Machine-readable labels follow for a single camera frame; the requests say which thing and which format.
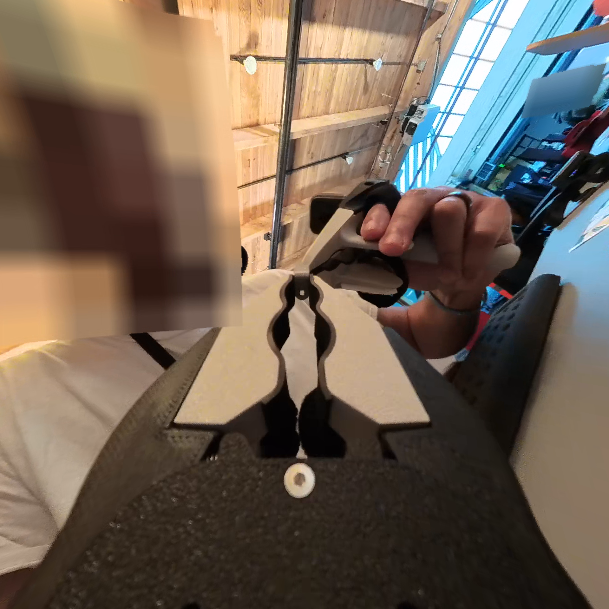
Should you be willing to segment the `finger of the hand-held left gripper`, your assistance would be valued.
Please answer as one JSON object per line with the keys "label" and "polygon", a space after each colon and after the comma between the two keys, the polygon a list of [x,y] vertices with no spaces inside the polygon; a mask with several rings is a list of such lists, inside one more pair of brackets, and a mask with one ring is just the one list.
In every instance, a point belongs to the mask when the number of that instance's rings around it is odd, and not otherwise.
{"label": "finger of the hand-held left gripper", "polygon": [[364,293],[397,293],[406,287],[406,280],[391,268],[377,263],[338,263],[330,269],[314,272],[335,289]]}
{"label": "finger of the hand-held left gripper", "polygon": [[333,255],[344,249],[379,250],[377,241],[366,241],[357,232],[365,213],[339,208],[318,234],[303,257],[303,274],[308,275],[327,263]]}

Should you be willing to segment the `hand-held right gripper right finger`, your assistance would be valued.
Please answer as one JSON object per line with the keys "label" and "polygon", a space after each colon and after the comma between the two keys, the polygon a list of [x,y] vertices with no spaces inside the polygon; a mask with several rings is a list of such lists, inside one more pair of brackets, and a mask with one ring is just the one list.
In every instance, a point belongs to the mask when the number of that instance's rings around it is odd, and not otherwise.
{"label": "hand-held right gripper right finger", "polygon": [[422,404],[377,321],[339,289],[313,277],[318,388],[342,437],[429,426]]}

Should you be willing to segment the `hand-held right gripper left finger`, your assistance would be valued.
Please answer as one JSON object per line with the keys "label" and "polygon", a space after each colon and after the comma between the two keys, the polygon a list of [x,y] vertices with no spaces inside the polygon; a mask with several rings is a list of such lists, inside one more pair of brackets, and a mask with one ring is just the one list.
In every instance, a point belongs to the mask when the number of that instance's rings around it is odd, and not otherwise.
{"label": "hand-held right gripper left finger", "polygon": [[267,426],[264,407],[286,380],[289,278],[275,277],[219,331],[174,418],[177,426]]}

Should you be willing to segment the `person's left hand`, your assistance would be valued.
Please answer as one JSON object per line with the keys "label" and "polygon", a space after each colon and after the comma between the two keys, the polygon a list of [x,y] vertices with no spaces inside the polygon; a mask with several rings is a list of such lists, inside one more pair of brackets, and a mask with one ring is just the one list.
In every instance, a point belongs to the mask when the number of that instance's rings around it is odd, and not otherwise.
{"label": "person's left hand", "polygon": [[490,270],[494,251],[514,243],[508,203],[469,191],[457,195],[449,187],[414,189],[392,214],[376,204],[363,220],[361,235],[377,242],[381,253],[400,257],[423,228],[430,231],[437,262],[407,261],[410,287],[433,293],[451,309],[479,307],[497,276]]}

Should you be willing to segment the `grey ceiling pipe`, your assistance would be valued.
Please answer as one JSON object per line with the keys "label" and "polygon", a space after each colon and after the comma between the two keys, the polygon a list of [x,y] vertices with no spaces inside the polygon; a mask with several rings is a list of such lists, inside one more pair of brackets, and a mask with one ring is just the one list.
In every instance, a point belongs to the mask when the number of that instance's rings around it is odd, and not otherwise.
{"label": "grey ceiling pipe", "polygon": [[293,103],[298,76],[303,4],[303,1],[291,1],[288,11],[288,31],[285,50],[281,122],[279,125],[275,194],[273,198],[272,225],[269,241],[269,269],[274,269],[277,266],[278,250],[282,233],[285,181],[287,177],[289,148],[291,144]]}

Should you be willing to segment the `grey wristband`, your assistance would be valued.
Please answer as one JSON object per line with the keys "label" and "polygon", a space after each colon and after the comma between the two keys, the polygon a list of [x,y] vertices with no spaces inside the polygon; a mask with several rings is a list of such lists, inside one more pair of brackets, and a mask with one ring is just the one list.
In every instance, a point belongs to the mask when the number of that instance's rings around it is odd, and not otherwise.
{"label": "grey wristband", "polygon": [[483,297],[481,298],[481,301],[477,305],[477,307],[469,308],[469,309],[457,309],[457,308],[452,308],[452,307],[446,306],[432,291],[427,291],[425,293],[425,297],[428,298],[431,302],[433,302],[438,309],[445,312],[446,314],[451,314],[453,316],[459,316],[459,317],[478,316],[487,303],[487,293],[486,292],[484,292]]}

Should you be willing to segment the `orange traffic cone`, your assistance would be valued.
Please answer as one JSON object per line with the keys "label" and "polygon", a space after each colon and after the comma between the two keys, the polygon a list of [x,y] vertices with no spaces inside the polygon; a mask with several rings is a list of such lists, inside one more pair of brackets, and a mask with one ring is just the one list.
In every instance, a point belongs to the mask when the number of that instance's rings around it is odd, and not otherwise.
{"label": "orange traffic cone", "polygon": [[470,351],[472,347],[475,345],[476,340],[480,337],[484,327],[487,325],[490,317],[507,301],[513,298],[513,293],[508,292],[506,289],[497,285],[496,283],[491,283],[486,288],[486,296],[485,300],[482,302],[481,312],[479,314],[478,323],[476,326],[476,330],[474,331],[471,339],[466,345],[465,349]]}

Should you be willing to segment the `yellow printed leaflet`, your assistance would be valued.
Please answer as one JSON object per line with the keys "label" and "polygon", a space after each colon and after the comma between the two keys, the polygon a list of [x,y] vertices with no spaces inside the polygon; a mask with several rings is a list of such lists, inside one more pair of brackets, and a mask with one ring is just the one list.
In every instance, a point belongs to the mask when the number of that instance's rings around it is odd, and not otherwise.
{"label": "yellow printed leaflet", "polygon": [[575,245],[569,249],[569,252],[573,252],[575,249],[582,246],[585,242],[588,242],[606,228],[608,228],[608,205],[600,207],[591,217],[589,223],[583,230]]}

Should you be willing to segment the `black device green lights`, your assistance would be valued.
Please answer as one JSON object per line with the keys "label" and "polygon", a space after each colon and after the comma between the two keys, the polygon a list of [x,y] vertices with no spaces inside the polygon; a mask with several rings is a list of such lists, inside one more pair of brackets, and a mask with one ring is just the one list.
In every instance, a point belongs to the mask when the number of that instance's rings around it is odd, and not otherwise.
{"label": "black device green lights", "polygon": [[551,183],[569,200],[577,200],[586,185],[598,186],[607,181],[608,152],[593,155],[579,151],[564,164]]}

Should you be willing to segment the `red office chair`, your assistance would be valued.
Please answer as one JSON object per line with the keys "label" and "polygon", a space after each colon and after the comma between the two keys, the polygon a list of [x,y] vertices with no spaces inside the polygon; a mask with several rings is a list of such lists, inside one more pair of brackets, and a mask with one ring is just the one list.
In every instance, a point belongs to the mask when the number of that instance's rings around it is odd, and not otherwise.
{"label": "red office chair", "polygon": [[567,134],[561,153],[564,159],[570,159],[577,152],[590,152],[596,140],[608,128],[608,108],[596,111],[590,118],[577,123]]}

